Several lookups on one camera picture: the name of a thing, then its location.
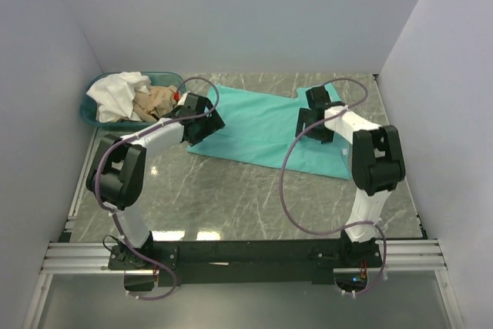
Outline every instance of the gray wall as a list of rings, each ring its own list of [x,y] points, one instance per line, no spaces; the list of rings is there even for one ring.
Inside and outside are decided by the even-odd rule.
[[[69,210],[90,131],[77,115],[100,72],[62,0],[0,0],[0,327],[20,327]]]
[[[417,0],[69,0],[106,71],[380,72]]]
[[[381,73],[424,225],[469,328],[493,327],[493,3],[419,0]]]

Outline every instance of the marble table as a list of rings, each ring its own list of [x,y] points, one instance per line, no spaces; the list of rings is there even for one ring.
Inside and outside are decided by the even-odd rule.
[[[237,89],[288,97],[294,97],[298,87],[340,77],[327,73],[198,75]],[[388,124],[374,77],[350,77],[362,81],[370,91],[368,100],[354,111],[376,123]],[[345,102],[353,102],[363,94],[361,88],[350,82],[336,82],[334,87]],[[196,81],[187,83],[187,89],[205,95],[208,88],[205,82]],[[96,133],[91,156],[105,134],[103,130]],[[279,170],[190,154],[182,143],[147,161],[139,205],[157,240],[310,238],[284,216],[278,181]],[[346,222],[356,187],[352,180],[288,172],[284,189],[290,212],[301,224],[312,230],[329,230]],[[79,192],[71,241],[99,242],[106,234],[115,235],[112,220],[97,207],[94,196],[85,188]],[[389,197],[381,219],[380,225],[388,237],[422,237],[406,181],[399,183]]]

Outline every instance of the brown fabric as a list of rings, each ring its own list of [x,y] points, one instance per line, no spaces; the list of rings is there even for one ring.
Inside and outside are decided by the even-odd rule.
[[[150,95],[136,92],[133,110],[143,121],[154,123],[157,121],[155,117],[161,118],[175,108],[173,94],[176,92],[176,87],[150,86],[149,91]]]

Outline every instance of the purple cable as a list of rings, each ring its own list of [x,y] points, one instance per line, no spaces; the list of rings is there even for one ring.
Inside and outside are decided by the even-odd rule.
[[[361,82],[359,82],[359,81],[357,81],[355,79],[351,79],[349,77],[340,77],[340,78],[337,78],[337,79],[332,79],[330,81],[324,82],[322,84],[322,86],[325,86],[327,84],[331,84],[332,82],[336,82],[336,81],[351,81],[351,82],[354,82],[355,84],[359,85],[364,90],[364,97],[362,99],[357,100],[354,103],[351,103],[350,105],[347,106],[346,109],[343,109],[338,114],[333,115],[331,117],[327,117],[326,119],[321,119],[319,121],[316,121],[315,123],[312,123],[305,130],[303,130],[300,134],[298,134],[298,136],[291,143],[290,148],[287,150],[286,156],[284,157],[283,165],[280,168],[280,176],[279,176],[279,197],[280,197],[280,204],[283,207],[283,211],[286,214],[286,217],[289,219],[289,221],[295,227],[297,227],[301,231],[303,231],[305,233],[308,233],[308,234],[318,235],[319,237],[321,237],[321,236],[326,236],[326,235],[330,235],[330,234],[333,234],[333,233],[337,233],[337,232],[340,232],[340,231],[345,230],[345,229],[349,229],[350,227],[355,227],[356,225],[373,225],[375,228],[377,228],[378,233],[380,233],[380,235],[382,236],[382,240],[384,242],[384,253],[383,253],[383,256],[382,256],[382,266],[381,266],[380,270],[378,271],[378,274],[375,277],[375,279],[370,284],[368,284],[363,290],[357,292],[357,294],[362,294],[364,292],[369,291],[375,285],[375,283],[378,280],[380,280],[382,278],[382,276],[384,275],[384,268],[385,268],[385,264],[387,263],[387,238],[385,237],[384,231],[376,223],[373,223],[372,221],[357,221],[356,223],[349,223],[349,224],[344,225],[342,227],[338,227],[336,229],[328,230],[328,231],[310,230],[310,229],[307,229],[306,227],[300,225],[294,219],[293,215],[291,215],[290,211],[287,209],[286,201],[284,199],[284,188],[283,188],[284,173],[286,172],[287,161],[290,158],[291,153],[293,152],[294,146],[301,140],[301,138],[303,136],[305,136],[313,128],[315,128],[315,127],[317,127],[319,125],[322,125],[322,124],[326,123],[327,121],[331,121],[332,119],[336,119],[337,117],[341,117],[349,109],[354,108],[355,106],[360,105],[368,97],[368,89],[367,89],[367,87],[365,85],[363,85]]]
[[[217,105],[219,104],[219,90],[217,90],[217,87],[210,80],[208,80],[208,79],[205,79],[205,78],[200,77],[200,76],[189,77],[188,79],[183,80],[182,83],[179,84],[178,88],[176,88],[176,90],[179,91],[179,89],[183,85],[185,85],[186,82],[188,82],[190,80],[202,80],[202,81],[205,81],[209,85],[211,85],[212,88],[214,89],[214,91],[216,92],[216,97],[217,97],[216,102],[214,103],[214,105],[212,106],[212,108],[209,109],[209,111],[204,112],[204,113],[200,113],[199,115],[195,115],[195,116],[182,117],[182,118],[179,118],[179,119],[171,119],[169,121],[165,121],[162,126],[152,126],[152,127],[149,127],[148,129],[143,130],[138,136],[137,135],[132,135],[132,136],[129,136],[128,138],[125,138],[125,139],[120,140],[119,142],[117,142],[117,143],[113,144],[112,146],[110,146],[108,148],[108,150],[106,150],[106,152],[103,154],[103,156],[101,158],[101,161],[99,161],[99,165],[98,165],[98,168],[96,170],[96,177],[95,177],[95,184],[94,184],[94,195],[96,196],[96,201],[97,201],[98,205],[102,209],[104,209],[105,211],[108,211],[108,212],[110,212],[112,214],[112,218],[113,218],[113,221],[115,222],[116,229],[118,230],[119,234],[123,237],[123,242],[125,243],[125,245],[137,257],[139,257],[142,260],[147,261],[147,262],[149,262],[149,263],[151,263],[153,265],[156,265],[160,269],[165,270],[173,278],[173,286],[166,293],[161,294],[160,296],[156,296],[156,297],[141,297],[141,296],[137,296],[134,293],[130,293],[131,296],[138,297],[140,300],[160,300],[162,298],[168,297],[176,289],[176,286],[178,285],[178,277],[165,264],[161,264],[159,261],[153,260],[152,258],[149,258],[149,257],[144,256],[143,254],[141,254],[139,251],[137,251],[137,249],[127,239],[125,233],[123,232],[122,225],[119,222],[118,217],[116,216],[116,214],[114,212],[114,209],[105,206],[105,204],[102,201],[102,198],[101,198],[101,188],[100,188],[101,172],[102,172],[102,169],[104,168],[104,166],[106,165],[106,161],[108,160],[109,155],[116,148],[118,148],[119,146],[122,146],[123,144],[126,144],[128,142],[131,142],[131,141],[133,141],[135,139],[138,139],[139,137],[147,136],[150,133],[153,133],[156,130],[159,130],[162,127],[164,127],[166,125],[169,125],[171,123],[179,123],[180,121],[183,121],[184,119],[199,119],[201,117],[207,116],[208,114],[210,114],[212,111],[214,111],[216,109]]]

